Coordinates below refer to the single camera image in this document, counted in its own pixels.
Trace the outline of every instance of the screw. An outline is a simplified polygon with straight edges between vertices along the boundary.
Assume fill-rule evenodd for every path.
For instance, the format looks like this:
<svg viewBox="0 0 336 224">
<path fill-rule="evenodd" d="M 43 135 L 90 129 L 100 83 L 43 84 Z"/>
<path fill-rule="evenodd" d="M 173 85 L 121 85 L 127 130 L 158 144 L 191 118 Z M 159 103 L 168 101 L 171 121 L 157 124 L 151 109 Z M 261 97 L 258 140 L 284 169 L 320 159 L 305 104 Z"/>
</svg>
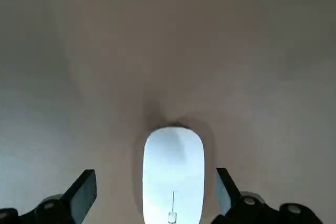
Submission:
<svg viewBox="0 0 336 224">
<path fill-rule="evenodd" d="M 0 219 L 6 218 L 7 215 L 8 215 L 8 214 L 7 214 L 6 212 L 2 212 L 2 213 L 0 214 Z"/>
<path fill-rule="evenodd" d="M 48 209 L 52 208 L 53 206 L 54 206 L 54 203 L 46 203 L 44 205 L 44 210 L 48 210 Z"/>
<path fill-rule="evenodd" d="M 246 197 L 245 199 L 244 199 L 244 202 L 246 203 L 246 204 L 248 204 L 248 205 L 250 205 L 250 206 L 253 206 L 256 202 L 254 201 L 254 199 L 253 198 L 250 198 L 250 197 Z"/>
<path fill-rule="evenodd" d="M 293 214 L 299 215 L 301 213 L 301 209 L 298 206 L 295 205 L 289 205 L 288 210 L 292 212 Z"/>
</svg>

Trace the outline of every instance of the gray surface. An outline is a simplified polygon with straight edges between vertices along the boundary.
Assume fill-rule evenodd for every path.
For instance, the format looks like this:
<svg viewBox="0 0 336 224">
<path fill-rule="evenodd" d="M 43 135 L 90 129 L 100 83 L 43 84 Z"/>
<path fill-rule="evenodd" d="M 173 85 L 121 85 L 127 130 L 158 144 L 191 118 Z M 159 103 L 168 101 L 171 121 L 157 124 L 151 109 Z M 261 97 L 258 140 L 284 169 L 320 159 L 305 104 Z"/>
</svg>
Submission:
<svg viewBox="0 0 336 224">
<path fill-rule="evenodd" d="M 336 213 L 334 0 L 0 0 L 0 207 L 24 212 L 95 168 L 86 223 L 143 223 L 147 134 L 203 139 L 273 207 Z"/>
</svg>

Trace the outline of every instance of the wireless mouse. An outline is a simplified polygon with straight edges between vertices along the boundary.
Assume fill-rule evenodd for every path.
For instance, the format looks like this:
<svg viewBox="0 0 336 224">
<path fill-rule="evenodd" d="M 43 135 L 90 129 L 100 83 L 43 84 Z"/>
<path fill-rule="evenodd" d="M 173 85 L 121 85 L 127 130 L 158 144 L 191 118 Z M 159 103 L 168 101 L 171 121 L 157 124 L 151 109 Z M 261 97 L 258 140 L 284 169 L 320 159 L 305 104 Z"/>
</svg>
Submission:
<svg viewBox="0 0 336 224">
<path fill-rule="evenodd" d="M 146 224 L 198 224 L 204 195 L 204 149 L 184 127 L 153 131 L 144 147 L 143 215 Z"/>
</svg>

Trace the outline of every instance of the white computer mouse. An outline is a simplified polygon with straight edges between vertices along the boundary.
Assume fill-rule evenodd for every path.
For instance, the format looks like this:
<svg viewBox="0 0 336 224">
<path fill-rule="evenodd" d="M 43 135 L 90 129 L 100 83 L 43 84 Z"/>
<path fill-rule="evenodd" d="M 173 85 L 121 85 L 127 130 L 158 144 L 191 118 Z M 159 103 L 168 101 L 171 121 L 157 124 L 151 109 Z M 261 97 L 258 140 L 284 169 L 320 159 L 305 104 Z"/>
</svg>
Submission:
<svg viewBox="0 0 336 224">
<path fill-rule="evenodd" d="M 142 174 L 146 224 L 198 224 L 204 195 L 204 149 L 183 127 L 164 127 L 147 138 Z"/>
</svg>

